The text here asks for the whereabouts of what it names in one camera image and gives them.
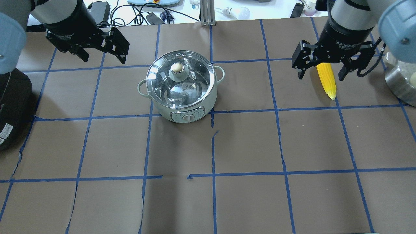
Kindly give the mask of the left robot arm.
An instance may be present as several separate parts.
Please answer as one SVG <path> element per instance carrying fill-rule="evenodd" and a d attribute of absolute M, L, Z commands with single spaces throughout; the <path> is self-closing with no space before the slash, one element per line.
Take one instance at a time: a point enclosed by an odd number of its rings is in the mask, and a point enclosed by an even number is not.
<path fill-rule="evenodd" d="M 16 68 L 26 44 L 27 21 L 32 15 L 46 28 L 46 38 L 61 52 L 87 62 L 86 48 L 108 52 L 124 64 L 128 40 L 117 28 L 103 31 L 82 0 L 2 0 L 0 13 L 0 71 Z"/>

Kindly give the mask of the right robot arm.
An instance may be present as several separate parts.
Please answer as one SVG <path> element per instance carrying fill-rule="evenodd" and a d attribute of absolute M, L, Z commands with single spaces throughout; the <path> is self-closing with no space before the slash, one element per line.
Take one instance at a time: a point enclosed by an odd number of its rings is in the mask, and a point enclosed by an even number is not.
<path fill-rule="evenodd" d="M 398 60 L 415 63 L 416 2 L 414 0 L 318 0 L 328 12 L 318 42 L 302 40 L 291 58 L 299 79 L 322 63 L 342 63 L 339 80 L 362 71 L 383 41 Z"/>

